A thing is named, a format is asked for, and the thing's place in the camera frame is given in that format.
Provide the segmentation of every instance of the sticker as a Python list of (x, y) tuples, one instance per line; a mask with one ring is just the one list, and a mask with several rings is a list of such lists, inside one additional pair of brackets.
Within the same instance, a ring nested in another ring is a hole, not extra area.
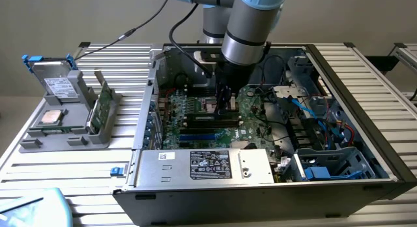
[(68, 78), (44, 78), (49, 90), (59, 99), (76, 98), (78, 93), (74, 90)]
[(192, 180), (233, 178), (229, 151), (191, 151), (190, 177)]
[(158, 160), (174, 160), (175, 152), (159, 153)]

